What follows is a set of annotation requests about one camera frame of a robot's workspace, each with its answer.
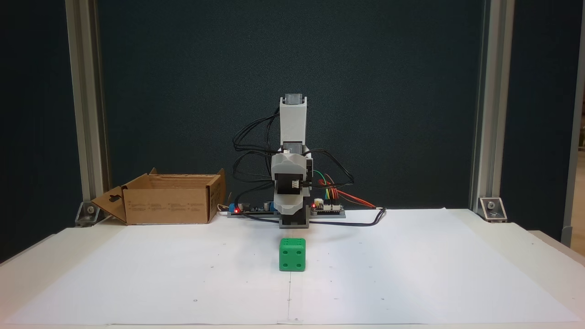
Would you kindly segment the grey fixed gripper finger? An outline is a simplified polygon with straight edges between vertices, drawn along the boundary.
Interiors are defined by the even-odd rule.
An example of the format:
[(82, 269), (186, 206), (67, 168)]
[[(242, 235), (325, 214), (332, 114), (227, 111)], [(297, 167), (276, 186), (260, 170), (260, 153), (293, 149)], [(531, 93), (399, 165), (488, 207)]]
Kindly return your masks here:
[(271, 176), (276, 180), (276, 174), (301, 175), (301, 181), (306, 180), (306, 157), (301, 154), (277, 153), (271, 157)]

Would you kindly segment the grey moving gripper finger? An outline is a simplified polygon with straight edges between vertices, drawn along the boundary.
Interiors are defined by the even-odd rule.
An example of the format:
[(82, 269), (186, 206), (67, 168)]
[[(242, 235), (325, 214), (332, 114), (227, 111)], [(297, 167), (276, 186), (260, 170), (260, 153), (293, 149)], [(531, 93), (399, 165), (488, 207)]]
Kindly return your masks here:
[(304, 207), (304, 194), (279, 194), (274, 192), (274, 208), (281, 215), (294, 215)]

